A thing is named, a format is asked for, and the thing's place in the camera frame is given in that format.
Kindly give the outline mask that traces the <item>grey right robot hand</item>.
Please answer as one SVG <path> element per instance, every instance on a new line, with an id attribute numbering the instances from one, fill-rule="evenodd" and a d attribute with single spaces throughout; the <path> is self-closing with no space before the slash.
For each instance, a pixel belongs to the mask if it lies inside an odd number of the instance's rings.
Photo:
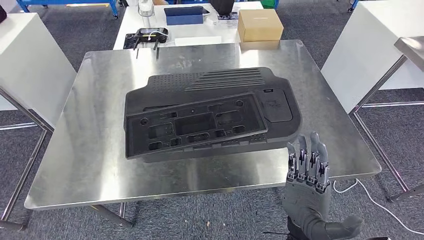
<path id="1" fill-rule="evenodd" d="M 299 152 L 287 143 L 288 172 L 282 206 L 287 214 L 289 240 L 348 240 L 356 237 L 363 220 L 349 216 L 343 221 L 328 221 L 332 188 L 329 157 L 319 134 L 310 134 L 307 147 L 304 135 L 298 136 Z"/>

